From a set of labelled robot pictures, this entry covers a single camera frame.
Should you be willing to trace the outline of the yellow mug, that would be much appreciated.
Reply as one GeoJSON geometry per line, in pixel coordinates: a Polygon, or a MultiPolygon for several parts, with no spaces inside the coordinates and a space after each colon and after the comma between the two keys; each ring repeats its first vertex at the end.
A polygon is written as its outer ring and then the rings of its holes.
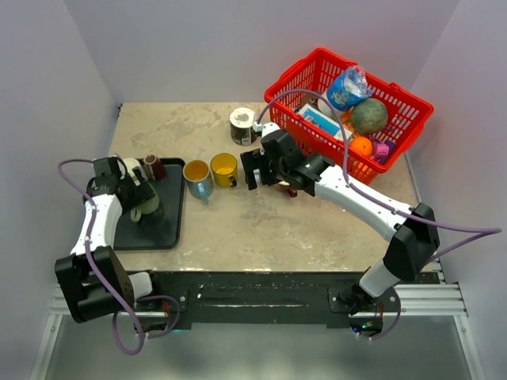
{"type": "Polygon", "coordinates": [[[237,186],[238,163],[234,155],[229,153],[217,154],[211,160],[211,170],[218,186],[224,188],[237,186]]]}

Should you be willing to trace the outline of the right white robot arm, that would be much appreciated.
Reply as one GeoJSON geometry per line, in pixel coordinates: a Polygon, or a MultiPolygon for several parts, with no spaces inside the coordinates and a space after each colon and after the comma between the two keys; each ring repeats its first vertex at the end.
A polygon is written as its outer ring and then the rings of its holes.
{"type": "Polygon", "coordinates": [[[319,153],[305,155],[284,130],[268,133],[261,148],[244,152],[240,158],[248,189],[284,182],[342,207],[387,241],[384,257],[338,296],[352,313],[372,310],[388,289],[414,280],[440,245],[431,207],[423,203],[411,207],[345,178],[331,159],[319,153]]]}

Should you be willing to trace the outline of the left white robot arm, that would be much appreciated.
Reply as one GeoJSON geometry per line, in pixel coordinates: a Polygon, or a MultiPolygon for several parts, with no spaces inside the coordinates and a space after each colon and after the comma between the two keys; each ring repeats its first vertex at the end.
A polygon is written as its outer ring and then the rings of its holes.
{"type": "Polygon", "coordinates": [[[129,275],[113,246],[120,217],[150,205],[155,211],[158,194],[135,158],[109,156],[88,161],[94,177],[80,189],[86,215],[69,256],[55,262],[55,275],[73,319],[91,321],[133,307],[156,310],[164,291],[153,284],[149,272],[129,275]]]}

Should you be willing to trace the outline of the brown floral mug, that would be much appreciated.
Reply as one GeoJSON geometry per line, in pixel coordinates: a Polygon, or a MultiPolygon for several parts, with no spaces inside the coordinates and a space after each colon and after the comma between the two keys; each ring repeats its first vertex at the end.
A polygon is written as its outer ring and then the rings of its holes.
{"type": "Polygon", "coordinates": [[[288,182],[286,181],[280,181],[276,184],[276,187],[284,192],[287,193],[291,198],[295,198],[298,196],[298,192],[296,189],[294,189],[288,182]]]}

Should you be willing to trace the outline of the white cream mug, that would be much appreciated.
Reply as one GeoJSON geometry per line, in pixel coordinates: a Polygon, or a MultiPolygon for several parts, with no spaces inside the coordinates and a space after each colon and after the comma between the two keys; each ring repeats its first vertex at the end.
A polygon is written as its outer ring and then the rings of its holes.
{"type": "Polygon", "coordinates": [[[140,161],[136,158],[124,158],[123,162],[126,165],[129,176],[137,185],[141,181],[147,181],[147,175],[140,161]]]}

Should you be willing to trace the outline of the dark maroon mug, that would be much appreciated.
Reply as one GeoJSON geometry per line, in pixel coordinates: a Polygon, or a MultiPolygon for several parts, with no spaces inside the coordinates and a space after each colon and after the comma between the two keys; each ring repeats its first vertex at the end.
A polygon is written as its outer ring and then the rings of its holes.
{"type": "Polygon", "coordinates": [[[147,155],[143,159],[144,171],[151,181],[161,181],[166,177],[166,169],[161,159],[154,155],[147,155]]]}

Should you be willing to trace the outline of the pale green mug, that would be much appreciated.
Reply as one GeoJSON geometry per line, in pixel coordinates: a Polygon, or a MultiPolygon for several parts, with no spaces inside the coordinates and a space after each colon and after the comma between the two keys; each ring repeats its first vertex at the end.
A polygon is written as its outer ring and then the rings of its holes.
{"type": "Polygon", "coordinates": [[[158,195],[141,203],[139,206],[130,210],[130,219],[132,222],[139,222],[144,215],[149,215],[155,212],[160,204],[158,195]]]}

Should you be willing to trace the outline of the teal rimmed mug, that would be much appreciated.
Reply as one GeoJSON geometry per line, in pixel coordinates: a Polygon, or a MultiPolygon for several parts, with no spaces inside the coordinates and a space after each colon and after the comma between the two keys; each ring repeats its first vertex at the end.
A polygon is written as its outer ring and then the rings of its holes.
{"type": "Polygon", "coordinates": [[[183,168],[183,176],[190,194],[208,204],[213,192],[213,179],[208,164],[202,160],[189,161],[183,168]]]}

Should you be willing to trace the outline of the pale blue mug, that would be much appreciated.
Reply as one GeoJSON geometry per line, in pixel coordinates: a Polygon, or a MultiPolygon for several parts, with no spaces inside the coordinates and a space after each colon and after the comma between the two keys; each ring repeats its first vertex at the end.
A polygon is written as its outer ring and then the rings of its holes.
{"type": "Polygon", "coordinates": [[[262,179],[261,179],[260,170],[259,169],[255,169],[253,171],[253,174],[254,174],[254,179],[255,179],[256,185],[257,186],[262,186],[262,179]]]}

